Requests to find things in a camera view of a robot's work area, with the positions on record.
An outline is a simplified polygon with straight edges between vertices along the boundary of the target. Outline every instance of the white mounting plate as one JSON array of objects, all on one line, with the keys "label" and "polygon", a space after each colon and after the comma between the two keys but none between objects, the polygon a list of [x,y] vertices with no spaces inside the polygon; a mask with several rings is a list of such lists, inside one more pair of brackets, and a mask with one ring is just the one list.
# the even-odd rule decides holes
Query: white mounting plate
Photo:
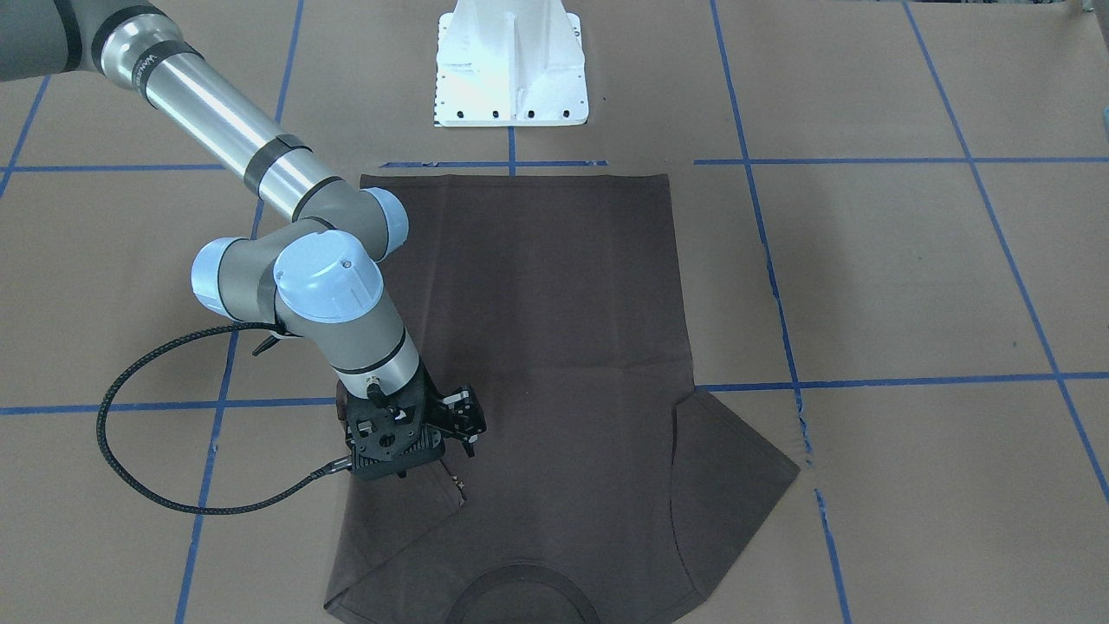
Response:
[{"label": "white mounting plate", "polygon": [[[581,19],[563,13],[570,22],[573,40],[581,53]],[[479,50],[469,42],[469,54],[476,58],[449,59],[445,62],[444,38],[455,13],[439,18],[438,72],[435,81],[435,124],[444,126],[506,125],[579,125],[589,117],[584,62],[578,65],[517,69],[518,52],[501,47],[502,53],[490,55],[490,49]],[[528,44],[519,41],[517,44]],[[547,42],[535,41],[543,45]]]}]

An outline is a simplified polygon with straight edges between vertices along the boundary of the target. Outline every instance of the blue joint cap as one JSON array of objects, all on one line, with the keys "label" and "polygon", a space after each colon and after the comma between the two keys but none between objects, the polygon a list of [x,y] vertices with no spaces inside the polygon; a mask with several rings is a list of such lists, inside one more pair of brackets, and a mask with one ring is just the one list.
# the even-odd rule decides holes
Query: blue joint cap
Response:
[{"label": "blue joint cap", "polygon": [[220,262],[227,247],[241,237],[216,238],[204,245],[193,259],[192,282],[193,294],[216,315],[234,320],[227,308],[223,306],[223,297],[220,296]]},{"label": "blue joint cap", "polygon": [[381,205],[381,212],[385,213],[385,226],[389,232],[389,241],[385,246],[385,255],[381,256],[384,259],[408,239],[408,213],[405,212],[405,206],[397,198],[397,195],[385,188],[363,188],[362,191],[374,195],[377,203]]},{"label": "blue joint cap", "polygon": [[349,232],[301,236],[274,263],[277,294],[295,315],[317,324],[345,324],[377,305],[385,280],[366,247]]}]

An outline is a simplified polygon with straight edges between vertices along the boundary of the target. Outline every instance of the white bracket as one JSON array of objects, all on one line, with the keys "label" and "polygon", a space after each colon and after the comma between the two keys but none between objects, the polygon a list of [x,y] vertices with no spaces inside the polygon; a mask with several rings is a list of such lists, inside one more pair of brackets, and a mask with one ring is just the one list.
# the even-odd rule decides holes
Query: white bracket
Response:
[{"label": "white bracket", "polygon": [[581,20],[561,0],[458,0],[439,18],[437,125],[576,125],[589,117]]}]

